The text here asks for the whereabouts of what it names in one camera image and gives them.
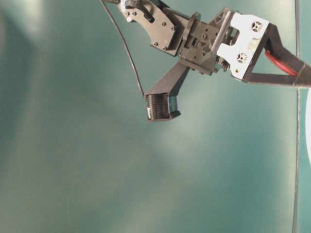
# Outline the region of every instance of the teal background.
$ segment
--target teal background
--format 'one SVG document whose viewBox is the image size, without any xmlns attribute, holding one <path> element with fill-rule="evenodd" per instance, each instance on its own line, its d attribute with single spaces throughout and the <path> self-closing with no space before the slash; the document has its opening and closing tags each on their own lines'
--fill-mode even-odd
<svg viewBox="0 0 311 233">
<path fill-rule="evenodd" d="M 167 0 L 210 21 L 223 7 L 278 25 L 293 0 Z M 190 72 L 182 116 L 147 123 L 124 48 L 97 0 L 0 0 L 0 231 L 292 231 L 296 90 Z M 175 62 L 110 6 L 144 89 Z M 257 71 L 278 71 L 261 58 Z"/>
<path fill-rule="evenodd" d="M 301 57 L 307 63 L 311 63 L 310 54 L 310 12 L 311 2 L 301 0 L 300 5 L 300 21 L 301 21 Z M 308 90 L 301 90 L 301 145 L 300 145 L 300 171 L 299 171 L 299 190 L 298 190 L 298 232 L 309 233 L 311 232 L 311 166 L 308 157 L 307 144 L 306 144 L 306 104 L 308 97 Z"/>
</svg>

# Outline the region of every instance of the white mounting plate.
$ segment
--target white mounting plate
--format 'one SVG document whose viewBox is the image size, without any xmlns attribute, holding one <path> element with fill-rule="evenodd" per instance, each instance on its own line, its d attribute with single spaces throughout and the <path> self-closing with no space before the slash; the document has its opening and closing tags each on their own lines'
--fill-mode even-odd
<svg viewBox="0 0 311 233">
<path fill-rule="evenodd" d="M 217 55 L 230 64 L 232 76 L 242 80 L 269 21 L 257 16 L 235 13 L 230 25 L 239 30 L 239 37 L 234 45 L 222 43 L 218 48 Z"/>
</svg>

